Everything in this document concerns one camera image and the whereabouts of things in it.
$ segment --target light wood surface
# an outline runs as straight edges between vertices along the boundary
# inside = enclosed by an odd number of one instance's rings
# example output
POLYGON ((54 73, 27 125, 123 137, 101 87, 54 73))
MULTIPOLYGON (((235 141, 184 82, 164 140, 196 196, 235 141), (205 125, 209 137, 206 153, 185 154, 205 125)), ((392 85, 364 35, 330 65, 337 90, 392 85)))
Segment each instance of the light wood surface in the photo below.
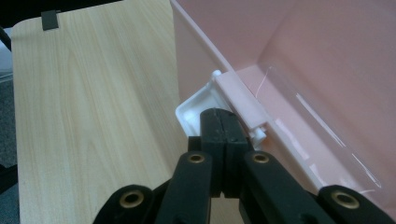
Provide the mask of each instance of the light wood surface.
MULTIPOLYGON (((170 178, 187 138, 172 9, 122 1, 12 29, 21 223, 92 223, 117 189, 170 178)), ((241 223, 212 201, 211 223, 241 223)))

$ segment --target pink plastic box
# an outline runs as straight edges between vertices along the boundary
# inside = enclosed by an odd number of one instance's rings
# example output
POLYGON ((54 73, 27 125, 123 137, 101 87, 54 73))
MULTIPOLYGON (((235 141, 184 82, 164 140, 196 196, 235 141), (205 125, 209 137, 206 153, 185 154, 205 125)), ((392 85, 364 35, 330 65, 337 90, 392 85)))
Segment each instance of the pink plastic box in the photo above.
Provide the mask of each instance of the pink plastic box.
POLYGON ((215 91, 306 189, 343 185, 396 218, 395 1, 171 4, 181 122, 215 91))

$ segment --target gray floor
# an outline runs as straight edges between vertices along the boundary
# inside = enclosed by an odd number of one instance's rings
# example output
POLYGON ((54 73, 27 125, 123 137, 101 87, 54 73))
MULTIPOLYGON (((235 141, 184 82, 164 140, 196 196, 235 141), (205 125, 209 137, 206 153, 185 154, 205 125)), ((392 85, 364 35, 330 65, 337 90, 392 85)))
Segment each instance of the gray floor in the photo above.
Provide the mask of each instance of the gray floor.
MULTIPOLYGON (((15 107, 12 80, 0 83, 0 164, 17 164, 15 107)), ((0 224, 18 224, 18 185, 0 194, 0 224)))

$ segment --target brass insert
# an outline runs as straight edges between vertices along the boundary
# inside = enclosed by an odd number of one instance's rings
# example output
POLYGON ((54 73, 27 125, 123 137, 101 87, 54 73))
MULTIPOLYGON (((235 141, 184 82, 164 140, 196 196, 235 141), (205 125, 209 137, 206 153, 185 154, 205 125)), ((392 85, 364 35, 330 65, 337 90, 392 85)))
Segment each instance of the brass insert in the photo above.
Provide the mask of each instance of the brass insert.
POLYGON ((143 202, 145 196, 140 190, 131 190, 122 194, 120 205, 124 208, 134 208, 143 202))
POLYGON ((253 155, 253 160, 254 160, 255 162, 259 162, 259 163, 266 163, 266 162, 268 162, 270 159, 269 159, 267 156, 262 155, 262 154, 254 154, 254 155, 253 155))
POLYGON ((332 193, 332 199, 348 209, 356 209, 360 206, 359 201, 355 197, 339 190, 332 193))
POLYGON ((193 154, 189 156, 189 161, 193 163, 200 163, 205 160, 205 157, 199 154, 193 154))

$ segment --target wood grain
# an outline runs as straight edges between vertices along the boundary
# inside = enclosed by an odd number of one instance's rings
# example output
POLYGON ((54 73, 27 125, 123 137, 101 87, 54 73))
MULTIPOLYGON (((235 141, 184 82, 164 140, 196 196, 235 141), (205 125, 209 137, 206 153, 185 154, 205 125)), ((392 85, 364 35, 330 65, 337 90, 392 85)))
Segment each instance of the wood grain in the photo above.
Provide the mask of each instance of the wood grain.
MULTIPOLYGON (((92 223, 115 190, 170 178, 179 127, 172 9, 122 1, 12 30, 21 223, 92 223)), ((241 223, 214 200, 211 223, 241 223)))

